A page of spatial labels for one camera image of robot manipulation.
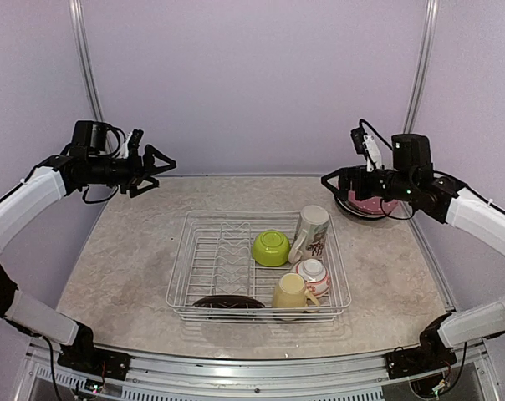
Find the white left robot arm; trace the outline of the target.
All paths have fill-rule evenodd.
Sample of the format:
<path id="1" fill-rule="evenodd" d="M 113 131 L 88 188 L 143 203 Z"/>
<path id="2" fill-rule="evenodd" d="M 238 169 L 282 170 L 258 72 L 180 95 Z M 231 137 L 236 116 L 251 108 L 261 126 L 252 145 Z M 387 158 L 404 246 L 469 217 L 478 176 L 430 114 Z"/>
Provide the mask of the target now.
<path id="1" fill-rule="evenodd" d="M 79 120 L 72 140 L 58 155 L 35 165 L 0 199 L 0 256 L 12 239 L 54 203 L 92 185 L 105 185 L 131 198 L 159 186 L 157 176 L 176 162 L 152 145 L 139 152 L 143 132 L 125 134 L 111 124 Z M 0 263 L 0 319 L 30 337 L 60 346 L 58 364 L 102 379 L 124 380 L 130 355 L 94 344 L 93 330 L 23 293 Z"/>

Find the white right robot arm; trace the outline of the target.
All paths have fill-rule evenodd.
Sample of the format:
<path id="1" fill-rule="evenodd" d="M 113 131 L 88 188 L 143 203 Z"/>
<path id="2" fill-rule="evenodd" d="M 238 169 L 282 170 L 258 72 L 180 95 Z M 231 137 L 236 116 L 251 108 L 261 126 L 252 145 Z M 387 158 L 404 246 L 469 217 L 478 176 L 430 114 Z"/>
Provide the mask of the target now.
<path id="1" fill-rule="evenodd" d="M 505 257 L 505 211 L 462 180 L 435 171 L 426 136 L 397 134 L 391 141 L 392 168 L 371 162 L 341 167 L 322 176 L 322 185 L 342 201 L 353 195 L 358 201 L 378 197 L 405 202 L 413 211 L 465 232 Z M 456 346 L 504 333 L 505 297 L 448 312 L 423 329 L 417 346 L 385 354 L 388 376 L 404 378 L 446 368 L 457 361 Z"/>

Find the maroon scalloped plate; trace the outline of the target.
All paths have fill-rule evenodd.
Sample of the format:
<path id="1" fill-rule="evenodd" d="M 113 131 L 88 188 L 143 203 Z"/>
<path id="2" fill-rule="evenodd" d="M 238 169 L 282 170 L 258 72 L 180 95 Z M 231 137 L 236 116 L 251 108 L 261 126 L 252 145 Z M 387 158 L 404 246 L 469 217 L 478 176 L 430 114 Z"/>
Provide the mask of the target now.
<path id="1" fill-rule="evenodd" d="M 348 202 L 349 205 L 358 212 L 372 216 L 383 216 L 384 213 L 390 214 L 399 205 L 399 201 L 397 200 L 386 202 L 378 196 L 371 197 L 367 200 L 356 200 L 353 190 L 350 190 L 348 193 Z"/>

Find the black rimmed cream plate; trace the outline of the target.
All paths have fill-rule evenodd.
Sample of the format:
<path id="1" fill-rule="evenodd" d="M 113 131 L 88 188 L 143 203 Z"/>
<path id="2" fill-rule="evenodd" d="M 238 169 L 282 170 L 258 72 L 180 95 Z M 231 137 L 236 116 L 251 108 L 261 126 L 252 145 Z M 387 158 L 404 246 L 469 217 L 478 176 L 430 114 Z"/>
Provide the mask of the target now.
<path id="1" fill-rule="evenodd" d="M 345 211 L 345 212 L 351 214 L 352 216 L 356 216 L 356 217 L 363 219 L 363 220 L 373 221 L 373 220 L 380 220 L 380 219 L 386 218 L 386 213 L 384 213 L 383 216 L 372 216 L 372 215 L 366 215 L 364 213 L 358 212 L 355 208 L 353 208 L 352 206 L 349 205 L 348 200 L 340 200 L 336 196 L 334 196 L 334 202 L 342 211 Z"/>

